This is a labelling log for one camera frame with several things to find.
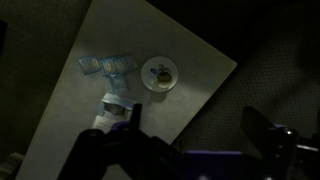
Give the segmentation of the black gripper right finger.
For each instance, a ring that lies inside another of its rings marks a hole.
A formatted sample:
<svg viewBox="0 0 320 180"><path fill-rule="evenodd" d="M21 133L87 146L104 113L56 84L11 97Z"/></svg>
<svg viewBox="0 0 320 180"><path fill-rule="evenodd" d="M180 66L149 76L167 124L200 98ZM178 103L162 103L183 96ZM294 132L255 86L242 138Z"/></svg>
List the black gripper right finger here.
<svg viewBox="0 0 320 180"><path fill-rule="evenodd" d="M251 106L244 107L240 127L262 156L270 152L269 140L276 126L259 111Z"/></svg>

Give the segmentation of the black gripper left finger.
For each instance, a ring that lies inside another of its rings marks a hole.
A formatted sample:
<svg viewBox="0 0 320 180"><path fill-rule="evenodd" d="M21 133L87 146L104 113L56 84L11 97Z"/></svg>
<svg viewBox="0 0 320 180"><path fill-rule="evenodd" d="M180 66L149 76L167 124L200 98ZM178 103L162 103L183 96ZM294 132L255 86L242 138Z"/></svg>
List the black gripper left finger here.
<svg viewBox="0 0 320 180"><path fill-rule="evenodd" d="M139 129L139 124L141 120L141 112L142 112L142 105L135 104L132 109L132 114L129 121L129 129L134 131Z"/></svg>

